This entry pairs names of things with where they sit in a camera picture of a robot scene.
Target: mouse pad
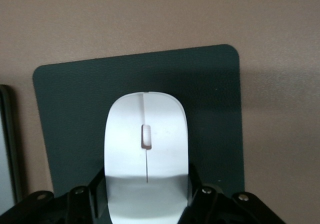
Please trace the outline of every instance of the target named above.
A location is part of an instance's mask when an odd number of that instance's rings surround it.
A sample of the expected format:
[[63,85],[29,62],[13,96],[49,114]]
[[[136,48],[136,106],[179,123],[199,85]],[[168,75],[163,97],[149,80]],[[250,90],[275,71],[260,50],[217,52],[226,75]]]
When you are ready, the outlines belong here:
[[50,64],[33,74],[58,197],[88,185],[104,166],[111,105],[135,92],[163,92],[184,107],[189,162],[227,196],[244,190],[239,55],[214,45]]

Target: beige surface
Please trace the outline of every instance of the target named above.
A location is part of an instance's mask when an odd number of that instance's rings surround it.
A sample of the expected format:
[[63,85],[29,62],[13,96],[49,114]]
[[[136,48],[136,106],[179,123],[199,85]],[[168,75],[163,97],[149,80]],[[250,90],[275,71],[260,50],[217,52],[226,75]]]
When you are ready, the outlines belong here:
[[0,83],[18,96],[28,191],[51,190],[36,67],[230,44],[245,185],[287,223],[320,219],[320,0],[0,0]]

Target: screw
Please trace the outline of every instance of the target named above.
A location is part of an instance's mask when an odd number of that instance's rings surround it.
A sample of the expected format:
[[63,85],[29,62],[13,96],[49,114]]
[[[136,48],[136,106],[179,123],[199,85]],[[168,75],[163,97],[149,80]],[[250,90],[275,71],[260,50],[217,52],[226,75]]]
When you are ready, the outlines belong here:
[[46,196],[47,196],[46,194],[41,194],[41,195],[38,195],[36,199],[42,200],[42,199],[46,198]]
[[74,193],[75,194],[81,194],[85,191],[85,188],[84,187],[79,187],[77,189],[74,190]]
[[249,201],[249,197],[248,197],[246,194],[240,194],[240,195],[238,196],[238,198],[239,198],[241,201],[245,201],[245,202]]
[[202,192],[204,194],[210,194],[210,193],[212,193],[212,189],[209,187],[204,187],[204,188],[202,188]]

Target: scroll wheel slot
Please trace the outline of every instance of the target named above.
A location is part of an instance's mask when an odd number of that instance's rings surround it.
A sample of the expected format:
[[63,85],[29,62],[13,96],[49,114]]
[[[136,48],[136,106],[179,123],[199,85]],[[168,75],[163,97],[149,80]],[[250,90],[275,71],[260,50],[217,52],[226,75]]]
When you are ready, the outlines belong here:
[[152,147],[151,143],[151,126],[142,125],[141,126],[141,148],[150,150]]

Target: computer mouse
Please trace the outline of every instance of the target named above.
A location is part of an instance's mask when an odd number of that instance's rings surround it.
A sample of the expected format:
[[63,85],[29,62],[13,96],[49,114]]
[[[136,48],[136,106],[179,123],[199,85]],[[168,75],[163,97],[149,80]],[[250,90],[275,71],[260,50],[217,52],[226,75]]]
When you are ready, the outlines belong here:
[[104,172],[113,224],[176,224],[188,205],[188,126],[162,92],[124,95],[109,110]]

